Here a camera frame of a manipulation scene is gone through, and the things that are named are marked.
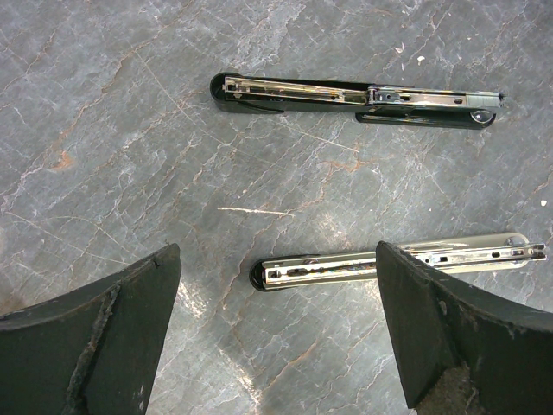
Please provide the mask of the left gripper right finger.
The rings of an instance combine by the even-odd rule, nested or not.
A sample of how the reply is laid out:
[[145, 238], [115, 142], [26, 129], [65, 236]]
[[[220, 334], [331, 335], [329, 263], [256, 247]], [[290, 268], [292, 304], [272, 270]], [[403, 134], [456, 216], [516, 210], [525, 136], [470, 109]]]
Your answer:
[[377, 277], [408, 408], [550, 414], [552, 315], [482, 290], [381, 241]]

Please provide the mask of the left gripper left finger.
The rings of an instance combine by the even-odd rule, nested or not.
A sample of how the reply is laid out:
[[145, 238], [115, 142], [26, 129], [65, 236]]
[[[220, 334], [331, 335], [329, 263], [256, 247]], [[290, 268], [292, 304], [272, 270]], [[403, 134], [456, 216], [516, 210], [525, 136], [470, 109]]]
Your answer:
[[170, 244], [1, 317], [3, 414], [144, 414], [181, 277]]

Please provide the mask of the silver and black stapler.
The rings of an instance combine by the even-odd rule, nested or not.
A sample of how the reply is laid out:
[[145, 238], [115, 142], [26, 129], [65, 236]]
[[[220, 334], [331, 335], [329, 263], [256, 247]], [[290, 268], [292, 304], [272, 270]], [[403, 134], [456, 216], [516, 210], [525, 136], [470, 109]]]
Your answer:
[[[400, 248], [448, 274], [518, 269], [547, 259], [543, 243], [531, 243], [514, 232], [437, 239], [402, 244]], [[264, 292], [376, 277], [374, 251], [260, 259], [249, 274], [251, 285]]]

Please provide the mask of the silver staple strip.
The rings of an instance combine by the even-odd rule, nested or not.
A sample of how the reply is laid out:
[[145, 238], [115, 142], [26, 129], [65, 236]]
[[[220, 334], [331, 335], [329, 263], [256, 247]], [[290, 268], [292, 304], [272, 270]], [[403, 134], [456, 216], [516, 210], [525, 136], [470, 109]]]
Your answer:
[[468, 93], [466, 95], [466, 105], [470, 108], [500, 108], [502, 98], [499, 94], [476, 94]]

